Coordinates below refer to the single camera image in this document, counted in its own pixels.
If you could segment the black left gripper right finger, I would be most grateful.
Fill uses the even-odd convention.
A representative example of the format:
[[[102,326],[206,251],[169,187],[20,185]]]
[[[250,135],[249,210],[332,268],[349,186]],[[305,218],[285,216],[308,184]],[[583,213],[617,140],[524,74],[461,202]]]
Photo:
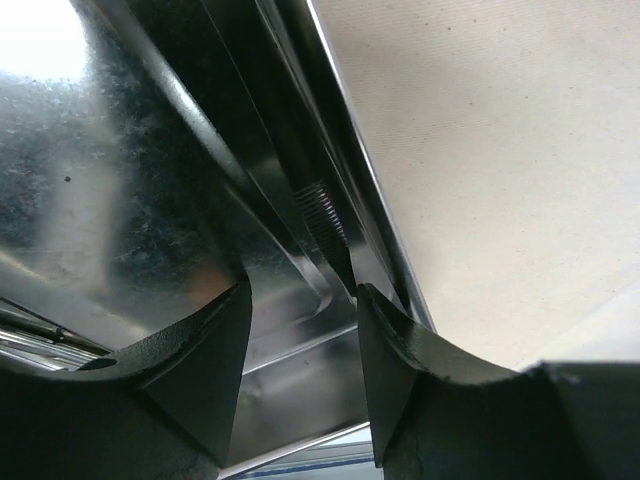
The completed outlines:
[[[635,479],[639,367],[515,372],[357,290],[374,461],[388,479]]]

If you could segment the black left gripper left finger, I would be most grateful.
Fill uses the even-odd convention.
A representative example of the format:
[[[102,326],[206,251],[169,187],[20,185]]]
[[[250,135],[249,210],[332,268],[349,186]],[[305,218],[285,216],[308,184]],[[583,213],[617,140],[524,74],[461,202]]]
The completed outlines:
[[[214,479],[225,465],[252,317],[239,283],[75,371],[1,361],[5,479]]]

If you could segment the metal instrument tray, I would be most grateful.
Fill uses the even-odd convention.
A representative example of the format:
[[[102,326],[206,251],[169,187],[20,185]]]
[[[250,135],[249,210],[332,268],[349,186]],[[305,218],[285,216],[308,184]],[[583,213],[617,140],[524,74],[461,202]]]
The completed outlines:
[[[355,295],[315,244],[205,2],[2,3],[1,301],[111,354],[248,284],[220,475],[368,422],[360,285],[431,320],[317,3],[268,14],[344,196]]]

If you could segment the beige cloth wrap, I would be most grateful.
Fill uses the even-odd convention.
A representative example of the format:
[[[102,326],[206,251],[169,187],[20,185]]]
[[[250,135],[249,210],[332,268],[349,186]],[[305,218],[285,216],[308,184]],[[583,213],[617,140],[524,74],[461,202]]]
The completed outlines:
[[[639,5],[320,1],[438,332],[639,357]]]

